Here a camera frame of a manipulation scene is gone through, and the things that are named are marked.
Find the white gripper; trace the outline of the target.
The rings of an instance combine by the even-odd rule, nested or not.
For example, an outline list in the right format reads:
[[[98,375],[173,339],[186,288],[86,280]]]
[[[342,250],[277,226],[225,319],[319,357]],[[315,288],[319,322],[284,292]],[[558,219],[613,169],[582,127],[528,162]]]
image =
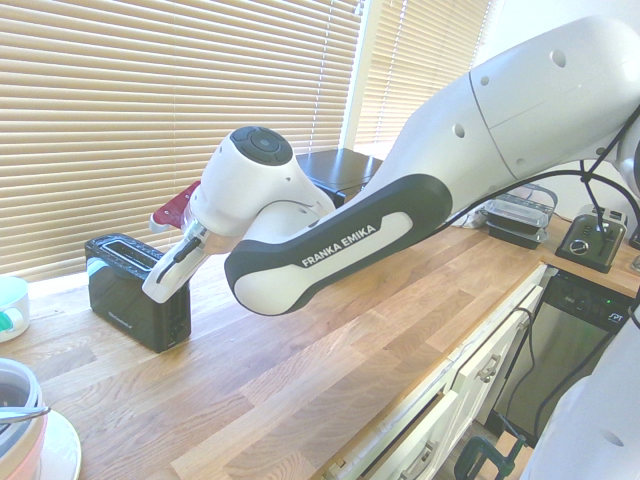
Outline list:
[[[183,238],[152,268],[143,282],[143,292],[157,303],[165,303],[207,259],[204,241],[198,236]]]

